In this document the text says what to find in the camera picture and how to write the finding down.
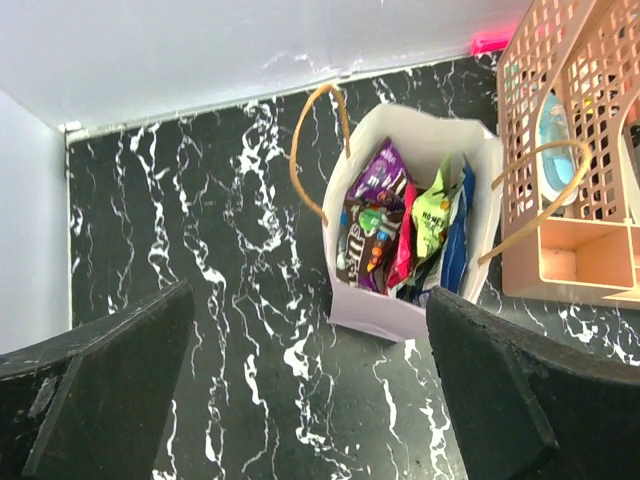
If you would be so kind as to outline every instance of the purple candy bag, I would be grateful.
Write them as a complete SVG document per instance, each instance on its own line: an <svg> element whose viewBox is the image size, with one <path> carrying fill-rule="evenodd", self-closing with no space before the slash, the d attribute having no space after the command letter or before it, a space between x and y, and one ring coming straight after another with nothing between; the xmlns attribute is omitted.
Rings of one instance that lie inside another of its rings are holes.
<svg viewBox="0 0 640 480"><path fill-rule="evenodd" d="M391 210L404 208L404 192L409 181L413 180L404 161L387 138L353 183L346 198Z"/></svg>

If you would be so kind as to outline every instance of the blue snack bag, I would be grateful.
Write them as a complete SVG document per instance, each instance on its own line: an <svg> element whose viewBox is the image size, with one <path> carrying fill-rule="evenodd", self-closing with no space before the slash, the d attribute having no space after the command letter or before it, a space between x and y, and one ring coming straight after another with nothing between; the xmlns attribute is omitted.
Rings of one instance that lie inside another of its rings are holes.
<svg viewBox="0 0 640 480"><path fill-rule="evenodd" d="M440 286L458 293L460 282L467 268L467 216L473 205L473 192L476 187L476 176L464 158L461 188L452 201L451 218L447 241L442 252L442 275Z"/></svg>

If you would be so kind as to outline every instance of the m&m's bag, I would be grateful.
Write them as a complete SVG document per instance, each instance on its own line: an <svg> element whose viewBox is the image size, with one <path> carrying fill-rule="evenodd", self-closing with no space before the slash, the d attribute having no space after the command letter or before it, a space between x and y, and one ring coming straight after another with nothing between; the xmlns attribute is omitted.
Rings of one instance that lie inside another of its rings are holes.
<svg viewBox="0 0 640 480"><path fill-rule="evenodd" d="M374 292L384 291L383 268L396 253L404 208L391 210L357 199L344 202L338 242L338 278Z"/></svg>

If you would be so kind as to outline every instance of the green snack bag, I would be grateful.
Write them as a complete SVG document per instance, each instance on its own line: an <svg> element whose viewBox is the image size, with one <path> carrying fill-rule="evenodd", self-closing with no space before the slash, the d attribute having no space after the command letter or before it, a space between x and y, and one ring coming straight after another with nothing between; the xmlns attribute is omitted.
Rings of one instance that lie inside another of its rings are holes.
<svg viewBox="0 0 640 480"><path fill-rule="evenodd" d="M438 251L447 237L451 203L447 198L451 178L450 156L444 159L433 185L416 198L411 207L411 218L418 232L416 250L421 260Z"/></svg>

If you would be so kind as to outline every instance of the plastic basket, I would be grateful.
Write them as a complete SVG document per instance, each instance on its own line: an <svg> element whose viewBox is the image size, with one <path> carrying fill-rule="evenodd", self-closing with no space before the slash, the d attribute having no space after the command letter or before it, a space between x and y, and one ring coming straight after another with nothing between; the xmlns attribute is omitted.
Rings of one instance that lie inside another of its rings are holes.
<svg viewBox="0 0 640 480"><path fill-rule="evenodd" d="M505 169L528 157L506 174L503 238L540 220L543 211L533 153L552 89L571 134L591 150L574 150L576 161L588 165L564 217L543 219L503 251L507 295L640 308L640 226L629 214L625 182L633 173L622 137L625 122L638 117L638 13L638 1L536 0L500 59Z"/></svg>

